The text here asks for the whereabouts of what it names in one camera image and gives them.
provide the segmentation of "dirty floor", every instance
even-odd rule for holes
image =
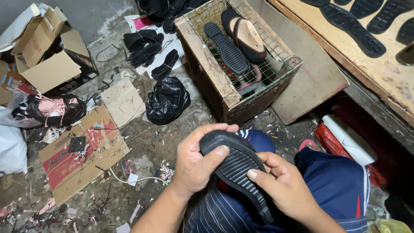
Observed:
[[[136,14],[136,9],[127,10],[124,15]],[[116,18],[108,25],[107,35],[89,44],[94,59],[97,54],[111,44],[124,46],[123,34],[130,32],[128,24],[123,15]],[[109,82],[112,74],[115,74],[114,67],[118,66],[120,72],[125,71],[133,85],[140,89],[141,98],[146,101],[147,93],[152,91],[155,84],[149,79],[146,73],[138,75],[131,64],[125,61],[123,52],[118,53],[113,47],[108,48],[99,54],[98,60],[107,62],[96,62],[100,75],[73,91],[73,94],[86,99],[94,93],[100,93],[97,88],[101,87],[101,81]],[[204,124],[218,123],[213,108],[208,101],[200,94],[197,85],[193,82],[188,65],[183,65],[173,70],[171,76],[176,76],[184,84],[191,96],[191,105],[175,121],[164,126],[157,126],[148,121],[145,113],[132,120],[129,124],[120,129],[126,143],[129,143],[131,152],[123,158],[123,162],[132,161],[133,173],[139,178],[154,176],[163,160],[169,163],[169,168],[174,169],[177,145],[194,129]],[[317,139],[313,136],[317,119],[309,115],[301,117],[296,123],[285,126],[273,109],[269,107],[266,111],[258,114],[246,123],[240,125],[241,129],[260,129],[269,132],[276,145],[276,153],[281,155],[290,163],[294,162],[294,156],[298,147],[304,139]],[[39,127],[26,131],[28,140],[29,173],[6,175],[0,178],[0,207],[16,202],[17,209],[7,218],[0,219],[0,232],[42,232],[42,233],[63,233],[74,232],[74,223],[78,232],[116,232],[115,228],[128,222],[132,226],[139,217],[157,199],[164,186],[161,182],[145,180],[137,183],[135,187],[123,184],[113,177],[96,179],[95,182],[86,186],[83,193],[76,194],[69,201],[60,207],[55,207],[45,214],[38,215],[47,203],[48,198],[53,197],[50,186],[47,183],[45,171],[39,159],[39,150],[47,144],[41,142],[42,136],[47,128]],[[124,177],[120,164],[115,164],[114,172],[120,178]],[[371,191],[370,205],[372,215],[383,217],[386,212],[383,202],[386,194],[374,186]],[[130,223],[130,217],[137,206],[141,205],[137,217]],[[76,218],[71,222],[68,219],[67,209],[77,210]],[[35,225],[37,220],[44,220]]]

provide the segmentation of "green wire mesh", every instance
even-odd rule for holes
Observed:
[[[256,75],[258,72],[255,71],[254,66],[250,65],[247,59],[246,62],[248,64],[248,70],[239,77],[236,77],[236,75],[228,67],[226,67],[223,62],[221,62],[221,56],[217,45],[204,33],[204,24],[208,22],[216,23],[220,27],[221,32],[233,41],[233,39],[226,34],[223,28],[221,23],[221,13],[226,9],[233,9],[241,16],[249,20],[251,15],[246,15],[247,12],[244,12],[245,8],[240,6],[240,3],[242,2],[243,1],[240,0],[212,0],[187,14],[184,14],[183,16],[202,40],[203,44],[208,48],[211,55],[215,58],[224,73],[230,79],[234,88],[239,92],[243,99],[246,99],[273,83],[284,82],[287,78],[289,78],[289,75],[283,71],[286,69],[295,70],[298,67],[291,67],[291,65],[286,62],[290,54],[281,49],[279,46],[272,48],[272,46],[276,44],[273,43],[274,38],[269,35],[269,32],[261,30],[260,25],[258,25],[256,21],[251,20],[250,21],[257,30],[267,49],[267,57],[265,62],[258,65],[258,69],[260,70],[262,76],[260,80]]]

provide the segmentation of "tattoo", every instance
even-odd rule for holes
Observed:
[[[191,168],[190,168],[190,169],[188,169],[188,168],[186,168],[186,167],[184,166],[184,167],[183,167],[183,175],[184,175],[184,174],[188,175],[185,171],[189,171],[189,172],[191,172]]]

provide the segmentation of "gray wall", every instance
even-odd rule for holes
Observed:
[[[89,44],[100,37],[99,30],[108,18],[120,15],[122,10],[135,9],[134,0],[43,0],[45,4],[63,10],[70,25],[78,30]],[[0,0],[0,34],[33,2],[31,0]]]

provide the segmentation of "cardboard box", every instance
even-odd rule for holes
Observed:
[[[44,17],[33,17],[27,24],[22,37],[12,50],[12,55],[22,54],[28,67],[41,60],[60,33],[66,17],[58,7],[49,8]]]
[[[17,93],[33,94],[34,87],[22,77],[14,65],[0,61],[0,105],[7,104]]]
[[[56,206],[65,203],[103,173],[95,166],[106,170],[130,151],[105,106],[97,107],[80,121],[39,151]],[[96,127],[106,130],[94,130]],[[76,154],[68,150],[71,138],[80,136],[86,137],[85,143],[90,147],[85,148],[85,157],[76,159]]]
[[[99,74],[75,29],[64,25],[50,49],[55,50],[55,46],[61,50],[34,67],[27,64],[24,54],[15,55],[20,74],[41,93],[46,96],[65,94]]]

